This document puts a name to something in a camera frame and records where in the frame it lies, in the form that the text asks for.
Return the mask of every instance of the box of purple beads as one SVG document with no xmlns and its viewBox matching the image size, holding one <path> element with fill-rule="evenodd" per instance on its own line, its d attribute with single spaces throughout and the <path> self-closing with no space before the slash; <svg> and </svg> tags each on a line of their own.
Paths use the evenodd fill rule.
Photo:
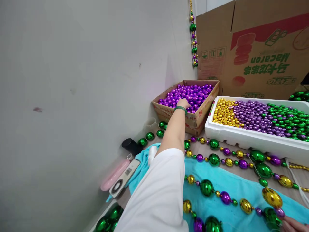
<svg viewBox="0 0 309 232">
<path fill-rule="evenodd" d="M 304 101 L 218 96 L 205 132 L 210 139 L 309 165 L 309 103 Z"/>
<path fill-rule="evenodd" d="M 218 80 L 184 80 L 161 93 L 152 104 L 159 119 L 168 122 L 179 99 L 186 98 L 192 106 L 187 108 L 186 132 L 198 136 L 218 92 Z"/>
</svg>

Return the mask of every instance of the white sleeve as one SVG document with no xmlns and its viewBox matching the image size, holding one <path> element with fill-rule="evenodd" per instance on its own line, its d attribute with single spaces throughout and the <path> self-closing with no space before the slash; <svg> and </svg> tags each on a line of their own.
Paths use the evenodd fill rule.
<svg viewBox="0 0 309 232">
<path fill-rule="evenodd" d="M 188 232 L 183 220 L 184 154 L 160 152 L 131 196 L 115 232 Z"/>
</svg>

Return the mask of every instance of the electronic device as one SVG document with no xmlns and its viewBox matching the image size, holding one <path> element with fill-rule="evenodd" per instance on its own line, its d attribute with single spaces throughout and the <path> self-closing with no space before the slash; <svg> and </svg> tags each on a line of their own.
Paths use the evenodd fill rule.
<svg viewBox="0 0 309 232">
<path fill-rule="evenodd" d="M 122 175 L 118 178 L 115 184 L 110 188 L 109 193 L 113 198 L 116 198 L 121 193 L 124 186 L 132 177 L 140 163 L 141 162 L 137 159 L 132 160 L 127 169 L 122 173 Z"/>
</svg>

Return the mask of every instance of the finger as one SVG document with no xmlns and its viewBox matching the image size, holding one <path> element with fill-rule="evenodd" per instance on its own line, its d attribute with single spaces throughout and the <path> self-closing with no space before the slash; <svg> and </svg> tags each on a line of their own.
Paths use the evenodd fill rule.
<svg viewBox="0 0 309 232">
<path fill-rule="evenodd" d="M 293 228 L 295 228 L 299 232 L 309 232 L 309 228 L 295 219 L 285 216 L 284 221 L 288 222 Z"/>
<path fill-rule="evenodd" d="M 282 227 L 287 232 L 296 232 L 287 221 L 282 221 Z"/>
</svg>

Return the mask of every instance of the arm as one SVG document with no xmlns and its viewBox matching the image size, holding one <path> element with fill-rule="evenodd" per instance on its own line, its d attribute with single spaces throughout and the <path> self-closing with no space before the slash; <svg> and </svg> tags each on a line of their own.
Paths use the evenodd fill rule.
<svg viewBox="0 0 309 232">
<path fill-rule="evenodd" d="M 185 98 L 179 99 L 177 106 L 182 106 L 184 108 L 190 107 Z M 184 151 L 185 128 L 185 111 L 182 109 L 176 109 L 168 123 L 162 143 L 156 155 L 169 148 L 178 148 L 179 150 Z"/>
</svg>

